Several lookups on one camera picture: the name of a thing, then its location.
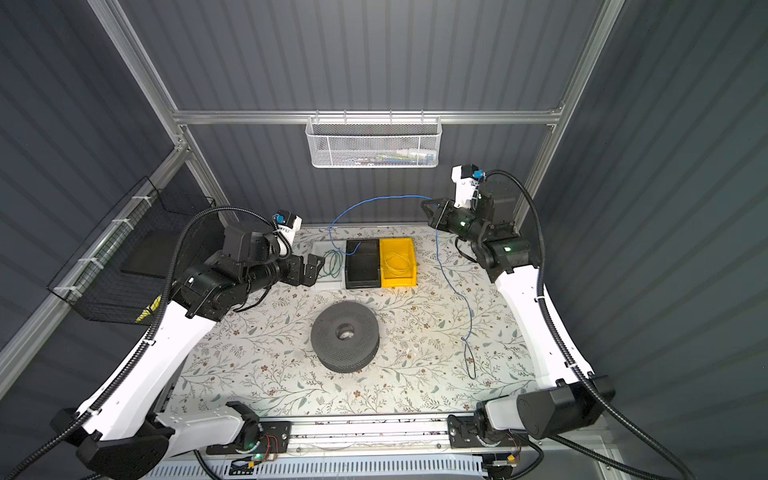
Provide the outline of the grey perforated spool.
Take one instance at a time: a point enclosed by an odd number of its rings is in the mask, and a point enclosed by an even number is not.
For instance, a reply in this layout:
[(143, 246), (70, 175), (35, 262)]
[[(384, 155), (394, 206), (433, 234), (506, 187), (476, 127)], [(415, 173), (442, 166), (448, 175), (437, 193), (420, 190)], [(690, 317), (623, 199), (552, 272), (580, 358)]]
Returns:
[(343, 301), (323, 310), (315, 319), (310, 342), (320, 363), (335, 373), (362, 370), (375, 358), (380, 345), (379, 322), (363, 304)]

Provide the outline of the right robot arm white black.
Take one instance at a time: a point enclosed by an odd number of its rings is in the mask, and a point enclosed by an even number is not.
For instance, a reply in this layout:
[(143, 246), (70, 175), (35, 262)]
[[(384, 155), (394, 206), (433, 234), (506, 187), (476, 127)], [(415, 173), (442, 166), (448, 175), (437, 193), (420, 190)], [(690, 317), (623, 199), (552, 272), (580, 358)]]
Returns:
[(488, 274), (511, 309), (533, 362), (535, 387), (482, 402), (474, 414), (475, 431), (485, 442), (505, 431), (524, 431), (535, 439), (593, 425), (604, 408), (578, 380), (578, 366), (607, 400), (615, 390), (606, 376), (594, 376), (591, 365), (571, 340), (546, 289), (538, 284), (541, 261), (526, 239), (504, 221), (512, 193), (483, 184), (479, 173), (453, 180), (452, 200), (425, 200), (430, 227), (470, 244), (477, 264)]

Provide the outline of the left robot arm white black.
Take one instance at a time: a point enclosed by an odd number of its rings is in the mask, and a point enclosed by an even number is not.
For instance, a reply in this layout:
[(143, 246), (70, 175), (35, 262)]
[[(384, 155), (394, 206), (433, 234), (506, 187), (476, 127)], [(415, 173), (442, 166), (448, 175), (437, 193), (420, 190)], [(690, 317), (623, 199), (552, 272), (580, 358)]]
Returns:
[(252, 292), (316, 282), (324, 258), (291, 250), (300, 226), (300, 218), (283, 216), (269, 233), (252, 222), (229, 225), (221, 250), (181, 275), (168, 275), (170, 291), (161, 296), (145, 336), (96, 393), (53, 421), (90, 471), (139, 479), (168, 457), (211, 445), (256, 457), (277, 448), (242, 402), (184, 415), (156, 413), (153, 406), (199, 341)]

